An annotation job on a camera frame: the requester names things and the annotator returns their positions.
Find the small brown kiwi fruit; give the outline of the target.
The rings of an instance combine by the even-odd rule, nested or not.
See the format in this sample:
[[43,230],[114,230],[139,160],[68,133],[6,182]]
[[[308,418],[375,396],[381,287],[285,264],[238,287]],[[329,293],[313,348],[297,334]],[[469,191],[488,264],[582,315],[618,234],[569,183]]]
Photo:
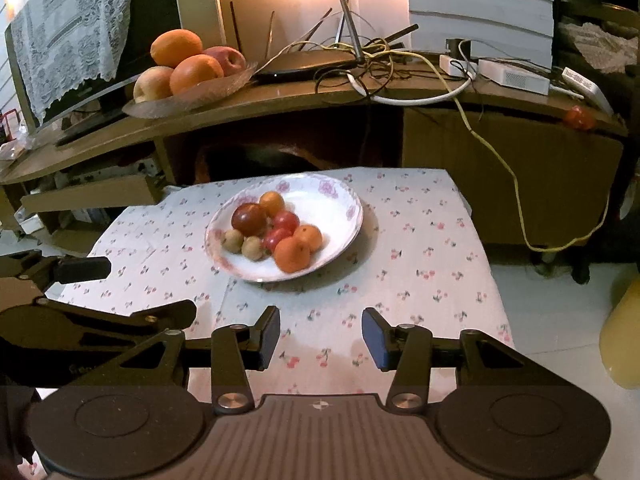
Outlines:
[[237,229],[228,229],[222,233],[221,246],[227,252],[238,254],[242,250],[245,237]]
[[243,240],[241,254],[250,261],[259,261],[265,257],[265,248],[259,236],[248,236]]

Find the small orange tangerine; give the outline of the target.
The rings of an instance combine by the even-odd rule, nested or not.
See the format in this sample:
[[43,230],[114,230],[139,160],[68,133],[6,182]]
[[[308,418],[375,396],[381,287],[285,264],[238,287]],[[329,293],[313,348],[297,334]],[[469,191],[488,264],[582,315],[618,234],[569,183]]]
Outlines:
[[308,268],[311,250],[306,242],[290,236],[280,240],[274,248],[272,258],[282,272],[293,274]]
[[301,224],[296,228],[293,236],[306,243],[311,252],[318,252],[323,246],[322,232],[313,224]]
[[285,201],[282,195],[276,191],[262,194],[258,204],[269,218],[274,218],[280,211],[285,210]]

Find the small red tomato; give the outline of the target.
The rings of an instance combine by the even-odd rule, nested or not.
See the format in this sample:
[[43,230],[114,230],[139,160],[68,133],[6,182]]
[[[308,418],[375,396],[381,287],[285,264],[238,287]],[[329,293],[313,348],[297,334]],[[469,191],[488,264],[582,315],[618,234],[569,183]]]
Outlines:
[[272,225],[274,228],[285,228],[292,233],[299,227],[299,218],[292,211],[282,209],[278,211],[272,218]]
[[278,244],[292,236],[292,232],[285,228],[274,228],[270,230],[262,239],[262,247],[266,252],[272,254]]

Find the large dark red tomato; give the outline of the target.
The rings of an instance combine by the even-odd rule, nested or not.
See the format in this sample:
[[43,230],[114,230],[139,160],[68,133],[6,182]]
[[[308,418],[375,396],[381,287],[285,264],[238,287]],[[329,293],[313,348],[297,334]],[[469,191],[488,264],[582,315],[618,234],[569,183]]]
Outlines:
[[268,226],[268,214],[258,203],[245,203],[235,209],[231,226],[245,237],[262,236]]

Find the cherry print tablecloth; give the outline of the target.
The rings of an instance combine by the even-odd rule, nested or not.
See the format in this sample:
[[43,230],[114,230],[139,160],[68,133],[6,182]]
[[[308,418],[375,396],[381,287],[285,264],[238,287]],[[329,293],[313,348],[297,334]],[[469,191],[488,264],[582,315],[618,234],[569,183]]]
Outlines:
[[[238,278],[232,269],[241,257],[209,257],[229,224],[218,209],[271,190],[322,231],[317,269],[270,282],[265,260],[250,266],[251,280]],[[198,308],[191,338],[253,324],[271,305],[280,311],[270,365],[248,376],[257,410],[218,422],[174,478],[463,476],[422,420],[384,411],[393,377],[375,366],[361,331],[364,309],[373,308],[437,337],[476,328],[510,344],[482,243],[445,171],[356,168],[192,186],[125,210],[93,253],[111,260],[111,275],[64,287],[64,302],[129,314],[189,299]]]

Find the white floral plate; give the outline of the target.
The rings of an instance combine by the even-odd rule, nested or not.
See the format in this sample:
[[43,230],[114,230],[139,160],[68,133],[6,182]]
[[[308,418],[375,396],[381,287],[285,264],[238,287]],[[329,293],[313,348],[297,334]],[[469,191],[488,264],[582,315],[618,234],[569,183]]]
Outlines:
[[363,222],[360,198],[322,174],[273,177],[227,200],[205,231],[214,266],[253,283],[300,278],[333,261]]

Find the glass fruit tray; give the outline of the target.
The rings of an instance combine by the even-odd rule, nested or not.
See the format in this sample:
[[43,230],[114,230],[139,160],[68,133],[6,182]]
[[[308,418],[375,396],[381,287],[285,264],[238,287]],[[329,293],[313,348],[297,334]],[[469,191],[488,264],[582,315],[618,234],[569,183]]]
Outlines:
[[166,99],[136,103],[129,101],[122,111],[134,118],[169,118],[213,105],[243,89],[256,72],[257,64],[250,63],[245,70],[224,78],[201,82],[193,88]]

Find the wooden tv cabinet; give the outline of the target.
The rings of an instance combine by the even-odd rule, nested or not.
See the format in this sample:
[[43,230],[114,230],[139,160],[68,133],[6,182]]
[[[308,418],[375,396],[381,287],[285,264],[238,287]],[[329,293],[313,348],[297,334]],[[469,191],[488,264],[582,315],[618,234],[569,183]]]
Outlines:
[[616,214],[625,185],[617,179],[630,135],[597,114],[596,128],[563,124],[565,98],[544,98],[479,81],[454,104],[400,107],[361,102],[332,82],[247,87],[213,107],[169,118],[122,118],[64,146],[20,158],[2,177],[25,185],[102,157],[153,144],[168,180],[188,185],[198,156],[212,180],[247,178],[240,146],[284,145],[324,169],[446,170],[472,209],[486,244],[559,247]]

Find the yellow container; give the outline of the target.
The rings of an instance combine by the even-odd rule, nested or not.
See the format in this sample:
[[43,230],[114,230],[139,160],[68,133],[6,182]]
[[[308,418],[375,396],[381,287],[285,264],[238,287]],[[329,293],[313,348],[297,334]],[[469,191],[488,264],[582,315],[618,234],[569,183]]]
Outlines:
[[602,364],[613,382],[625,389],[640,385],[639,279],[626,289],[605,321],[599,339]]

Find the pale apple on tray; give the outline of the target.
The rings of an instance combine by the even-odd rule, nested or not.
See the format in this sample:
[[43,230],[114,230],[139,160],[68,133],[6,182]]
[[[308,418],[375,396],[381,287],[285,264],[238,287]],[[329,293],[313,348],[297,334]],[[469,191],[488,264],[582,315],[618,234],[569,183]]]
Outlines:
[[157,101],[172,96],[169,83],[173,72],[167,66],[154,66],[145,70],[134,84],[134,102]]

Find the large orange on tray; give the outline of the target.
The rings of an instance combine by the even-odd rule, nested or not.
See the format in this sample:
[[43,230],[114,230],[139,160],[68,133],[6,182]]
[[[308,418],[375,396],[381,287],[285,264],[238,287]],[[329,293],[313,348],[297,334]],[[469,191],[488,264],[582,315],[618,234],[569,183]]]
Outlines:
[[207,54],[192,55],[183,60],[172,72],[169,88],[172,94],[185,92],[201,82],[222,78],[224,70],[216,58]]
[[150,55],[156,65],[177,67],[186,58],[203,52],[201,38],[189,29],[173,29],[158,36],[151,44]]

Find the red apple on tray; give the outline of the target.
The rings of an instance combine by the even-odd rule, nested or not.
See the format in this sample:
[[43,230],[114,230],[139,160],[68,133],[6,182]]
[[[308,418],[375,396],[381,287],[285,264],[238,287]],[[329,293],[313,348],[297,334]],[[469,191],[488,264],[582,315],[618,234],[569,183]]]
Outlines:
[[225,77],[241,73],[247,66],[244,55],[232,47],[210,47],[204,51],[204,54],[214,58],[220,64]]

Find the black wifi router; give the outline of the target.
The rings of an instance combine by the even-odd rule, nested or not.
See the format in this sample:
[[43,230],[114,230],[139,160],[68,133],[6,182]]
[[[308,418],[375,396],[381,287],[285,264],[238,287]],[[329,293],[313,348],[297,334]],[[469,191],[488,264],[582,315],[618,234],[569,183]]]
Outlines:
[[314,76],[329,73],[331,70],[351,70],[363,66],[369,59],[368,54],[374,55],[381,52],[384,47],[397,44],[397,40],[419,29],[417,24],[412,24],[390,36],[375,38],[363,44],[348,0],[338,1],[342,10],[338,24],[340,29],[347,28],[349,44],[343,44],[340,40],[334,44],[312,44],[308,36],[298,40],[296,44],[283,48],[277,54],[268,55],[252,78],[264,84],[272,84],[281,81],[308,80]]

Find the white set-top box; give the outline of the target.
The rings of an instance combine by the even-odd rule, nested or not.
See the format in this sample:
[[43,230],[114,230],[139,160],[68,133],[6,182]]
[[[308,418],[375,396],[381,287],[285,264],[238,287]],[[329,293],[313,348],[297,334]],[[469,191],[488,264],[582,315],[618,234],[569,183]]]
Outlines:
[[478,70],[482,76],[501,87],[535,93],[540,96],[548,96],[549,94],[549,79],[524,70],[524,68],[496,61],[479,60]]

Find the white power strip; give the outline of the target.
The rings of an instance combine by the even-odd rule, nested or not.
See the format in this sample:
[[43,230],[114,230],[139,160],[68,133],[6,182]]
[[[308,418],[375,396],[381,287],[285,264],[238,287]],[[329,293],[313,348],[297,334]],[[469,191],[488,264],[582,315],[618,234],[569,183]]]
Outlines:
[[561,77],[570,88],[580,93],[587,101],[602,110],[603,113],[610,116],[614,114],[611,104],[595,82],[569,67],[565,67],[562,70]]

